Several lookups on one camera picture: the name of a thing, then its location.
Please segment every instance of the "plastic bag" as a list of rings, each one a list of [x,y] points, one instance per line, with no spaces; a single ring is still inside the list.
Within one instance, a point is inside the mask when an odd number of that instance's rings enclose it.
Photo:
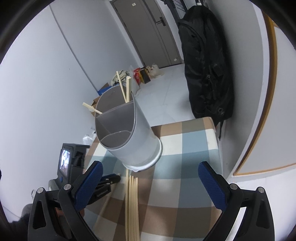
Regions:
[[[147,66],[147,69],[149,71],[150,79],[155,79],[164,75],[164,72],[158,68],[157,64],[153,64],[152,67]]]
[[[96,138],[96,133],[95,131],[92,131],[90,135],[87,134],[82,138],[83,144],[91,146],[95,138]]]
[[[138,85],[137,81],[134,78],[133,69],[134,68],[130,66],[128,74],[129,76],[131,76],[131,91],[133,92],[134,95],[136,95],[138,90],[140,89],[140,86]]]
[[[133,78],[136,80],[136,82],[137,82],[138,85],[140,85],[140,83],[141,83],[141,80],[140,80],[140,76],[141,76],[140,69],[141,68],[137,68],[137,69],[135,69],[133,71]]]

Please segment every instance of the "door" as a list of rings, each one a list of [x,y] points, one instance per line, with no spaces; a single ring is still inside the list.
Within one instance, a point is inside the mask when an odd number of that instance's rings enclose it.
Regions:
[[[154,0],[112,2],[145,66],[180,64],[176,43]]]

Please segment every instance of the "metal screw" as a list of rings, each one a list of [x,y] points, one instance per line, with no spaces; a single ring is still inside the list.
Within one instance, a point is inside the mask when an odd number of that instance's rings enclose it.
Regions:
[[[44,190],[43,188],[38,188],[38,189],[37,189],[37,192],[38,192],[38,193],[42,193],[43,190]]]
[[[230,184],[230,188],[231,188],[232,190],[237,190],[237,185],[234,184],[234,183],[232,183],[232,184]]]
[[[259,187],[258,188],[258,191],[261,192],[261,193],[264,193],[265,192],[264,188],[262,188],[262,187]]]
[[[64,186],[64,189],[65,190],[69,190],[71,188],[71,184],[66,184],[65,186]]]

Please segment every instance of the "small screen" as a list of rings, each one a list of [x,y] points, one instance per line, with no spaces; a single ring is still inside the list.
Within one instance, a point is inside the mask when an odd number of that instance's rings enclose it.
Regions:
[[[68,150],[63,150],[59,169],[62,171],[62,173],[65,176],[68,176],[69,162],[70,162],[70,152]]]

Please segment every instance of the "plaid tablecloth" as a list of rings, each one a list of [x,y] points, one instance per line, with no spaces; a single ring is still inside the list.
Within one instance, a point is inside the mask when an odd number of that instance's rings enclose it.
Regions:
[[[198,164],[208,161],[221,173],[221,163],[210,118],[152,127],[163,152],[151,168],[130,174],[139,178],[139,223],[141,241],[201,241],[220,215],[203,187]],[[120,173],[125,167],[96,141],[88,152],[86,165],[103,163],[104,175]],[[96,220],[91,227],[103,241],[125,240],[125,178],[113,191],[102,215],[106,196],[87,206],[86,215]]]

